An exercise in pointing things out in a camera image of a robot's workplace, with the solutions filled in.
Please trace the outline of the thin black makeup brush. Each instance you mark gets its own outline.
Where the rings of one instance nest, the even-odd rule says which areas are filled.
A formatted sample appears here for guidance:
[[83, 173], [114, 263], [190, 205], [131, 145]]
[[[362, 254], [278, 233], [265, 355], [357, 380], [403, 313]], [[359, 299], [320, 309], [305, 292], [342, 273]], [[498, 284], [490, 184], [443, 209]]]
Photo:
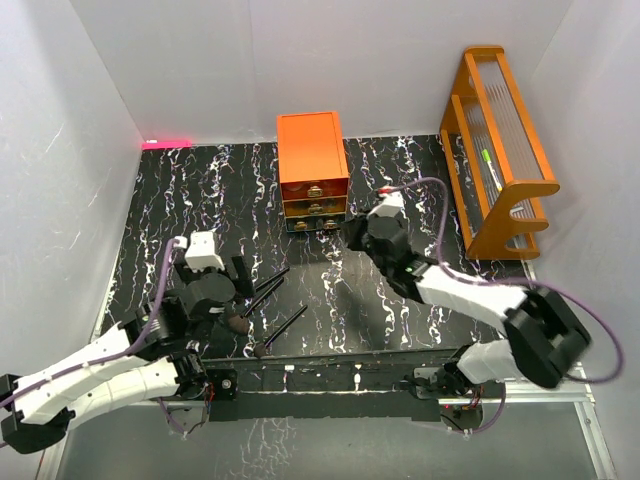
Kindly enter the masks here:
[[285, 275], [289, 271], [290, 267], [287, 266], [256, 285], [254, 287], [255, 294], [269, 294], [270, 292], [276, 290], [284, 282]]

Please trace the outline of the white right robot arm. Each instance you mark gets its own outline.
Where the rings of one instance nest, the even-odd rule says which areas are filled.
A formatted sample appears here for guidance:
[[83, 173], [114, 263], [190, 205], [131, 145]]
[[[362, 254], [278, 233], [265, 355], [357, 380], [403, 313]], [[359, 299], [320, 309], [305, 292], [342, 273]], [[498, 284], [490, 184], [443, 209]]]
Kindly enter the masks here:
[[347, 247], [365, 253], [404, 299], [442, 306], [481, 321], [503, 339], [464, 346], [442, 372], [447, 388], [466, 397], [481, 384], [523, 377], [553, 389], [591, 344], [569, 305], [547, 287], [491, 285], [448, 275], [442, 264], [413, 250], [399, 219], [359, 214], [344, 222]]

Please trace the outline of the large fluffy powder brush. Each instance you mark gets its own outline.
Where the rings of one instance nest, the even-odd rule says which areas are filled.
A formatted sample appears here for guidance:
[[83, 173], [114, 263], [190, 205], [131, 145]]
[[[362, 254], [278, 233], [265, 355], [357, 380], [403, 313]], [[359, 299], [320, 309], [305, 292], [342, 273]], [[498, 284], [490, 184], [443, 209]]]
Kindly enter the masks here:
[[240, 336], [247, 336], [250, 330], [249, 317], [268, 299], [284, 283], [283, 278], [279, 278], [271, 282], [265, 287], [259, 295], [249, 304], [249, 306], [240, 314], [234, 313], [229, 315], [224, 321], [226, 326], [232, 333]]

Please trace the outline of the small black makeup brush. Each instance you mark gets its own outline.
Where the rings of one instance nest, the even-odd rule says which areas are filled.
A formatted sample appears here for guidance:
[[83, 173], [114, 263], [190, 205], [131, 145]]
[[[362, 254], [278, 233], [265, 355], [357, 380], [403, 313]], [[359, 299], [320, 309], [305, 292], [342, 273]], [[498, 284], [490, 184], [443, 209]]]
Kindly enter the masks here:
[[307, 305], [302, 305], [296, 310], [282, 325], [280, 325], [274, 332], [272, 332], [263, 341], [258, 342], [254, 349], [253, 355], [255, 358], [263, 358], [269, 354], [271, 345], [281, 336], [284, 332], [308, 309]]

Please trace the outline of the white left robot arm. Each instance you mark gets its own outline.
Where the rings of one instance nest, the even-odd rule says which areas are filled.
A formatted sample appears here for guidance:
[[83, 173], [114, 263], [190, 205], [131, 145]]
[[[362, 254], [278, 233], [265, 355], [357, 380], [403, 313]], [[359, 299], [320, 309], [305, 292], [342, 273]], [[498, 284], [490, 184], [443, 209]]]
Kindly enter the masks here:
[[3, 444], [20, 454], [44, 450], [82, 423], [142, 400], [194, 399], [208, 382], [193, 342], [203, 342], [217, 321], [245, 335], [248, 322], [233, 303], [254, 295], [245, 259], [201, 272], [179, 261], [183, 285], [129, 312], [104, 335], [68, 358], [32, 375], [1, 378]]

